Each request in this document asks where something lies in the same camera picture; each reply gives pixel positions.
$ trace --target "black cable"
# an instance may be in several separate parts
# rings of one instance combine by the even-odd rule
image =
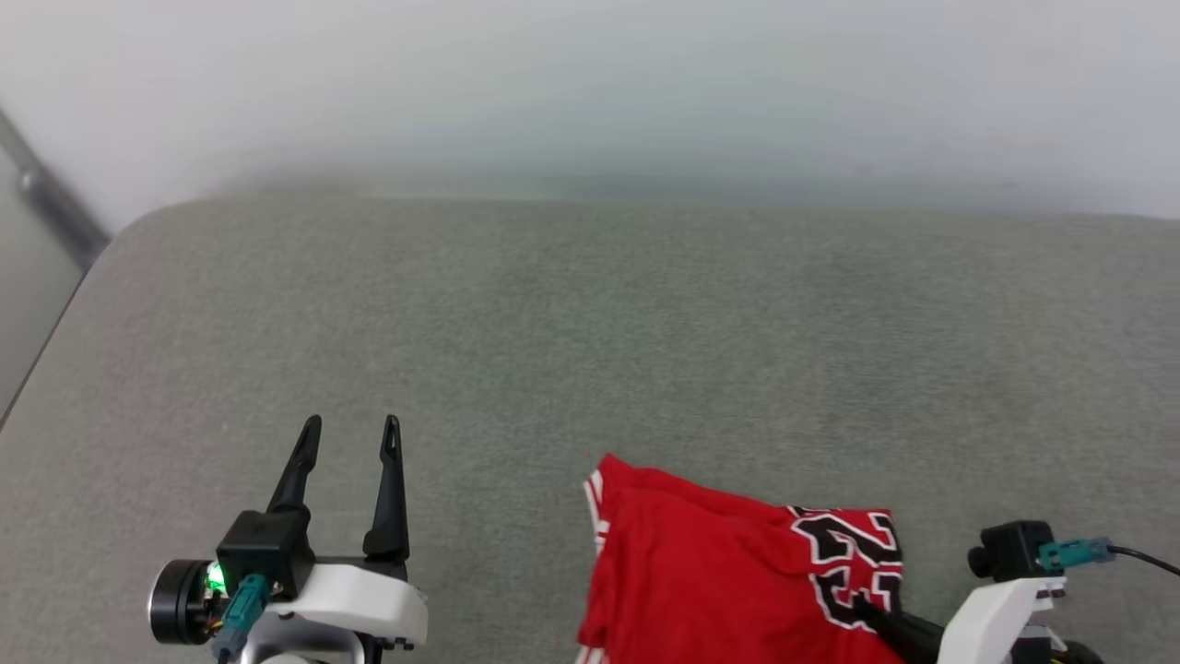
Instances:
[[[1172,572],[1176,577],[1180,577],[1180,567],[1176,567],[1175,565],[1172,565],[1169,563],[1163,563],[1159,558],[1155,558],[1153,555],[1147,555],[1141,551],[1135,551],[1133,548],[1127,548],[1125,546],[1114,546],[1114,545],[1107,546],[1107,551],[1109,551],[1110,553],[1129,555],[1130,558],[1138,558],[1143,563],[1150,563],[1152,565],[1159,567],[1160,570],[1163,570],[1165,572]]]

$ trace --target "green led light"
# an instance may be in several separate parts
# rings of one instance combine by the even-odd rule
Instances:
[[[211,591],[225,592],[225,574],[221,571],[221,564],[214,563],[205,572],[205,586]]]

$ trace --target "folded red shirt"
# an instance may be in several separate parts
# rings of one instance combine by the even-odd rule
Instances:
[[[852,610],[894,610],[886,509],[772,506],[607,455],[576,664],[900,664]]]

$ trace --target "white wall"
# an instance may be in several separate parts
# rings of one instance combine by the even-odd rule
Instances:
[[[1173,0],[6,0],[103,223],[216,193],[1180,215]]]
[[[33,367],[81,271],[17,193],[0,150],[0,416]]]

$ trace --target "gray fabric surface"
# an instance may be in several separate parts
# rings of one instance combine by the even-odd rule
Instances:
[[[149,587],[266,505],[313,413],[323,554],[359,551],[382,418],[401,418],[419,664],[572,659],[579,482],[607,452],[892,508],[907,609],[936,620],[977,584],[978,530],[1012,519],[1180,560],[1178,249],[1180,224],[1142,218],[157,212],[86,277],[0,433],[4,660],[210,660],[151,640]],[[1174,660],[1180,579],[1125,560],[1070,590],[1050,618],[1067,638]]]

